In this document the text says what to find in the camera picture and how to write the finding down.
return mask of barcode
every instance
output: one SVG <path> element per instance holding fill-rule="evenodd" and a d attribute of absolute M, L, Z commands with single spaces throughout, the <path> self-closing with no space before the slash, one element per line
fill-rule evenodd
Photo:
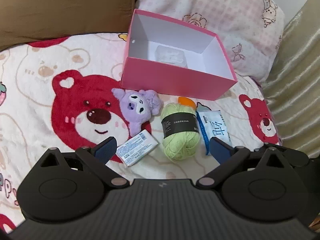
<path fill-rule="evenodd" d="M 140 134 L 140 137 L 141 137 L 142 140 L 146 139 L 146 136 L 143 133 Z"/>

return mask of black yarn label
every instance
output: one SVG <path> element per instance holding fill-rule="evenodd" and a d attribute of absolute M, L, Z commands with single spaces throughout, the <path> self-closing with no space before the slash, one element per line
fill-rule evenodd
<path fill-rule="evenodd" d="M 165 138 L 178 132 L 199 133 L 196 116 L 191 113 L 170 114 L 161 123 Z"/>

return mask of brown pillow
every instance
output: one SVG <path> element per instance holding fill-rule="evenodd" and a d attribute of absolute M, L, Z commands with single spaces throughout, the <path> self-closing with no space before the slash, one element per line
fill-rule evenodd
<path fill-rule="evenodd" d="M 84 33 L 127 32 L 135 0 L 0 0 L 0 50 Z"/>

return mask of checkered pattern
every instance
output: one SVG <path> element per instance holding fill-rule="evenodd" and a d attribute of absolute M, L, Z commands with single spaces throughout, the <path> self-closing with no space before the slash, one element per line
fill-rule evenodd
<path fill-rule="evenodd" d="M 137 6 L 181 20 L 185 15 L 194 15 L 195 20 L 205 18 L 205 28 L 220 36 L 238 74 L 261 82 L 268 77 L 284 28 L 280 8 L 276 9 L 275 22 L 264 27 L 263 0 L 139 0 Z M 232 48 L 238 44 L 245 58 L 233 61 L 236 54 Z"/>

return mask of orange egg-shaped object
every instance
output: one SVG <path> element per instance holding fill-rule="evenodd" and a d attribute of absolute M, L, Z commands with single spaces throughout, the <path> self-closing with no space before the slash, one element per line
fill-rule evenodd
<path fill-rule="evenodd" d="M 192 101 L 190 98 L 179 97 L 178 103 L 184 106 L 191 106 L 194 110 L 197 109 L 196 103 Z"/>

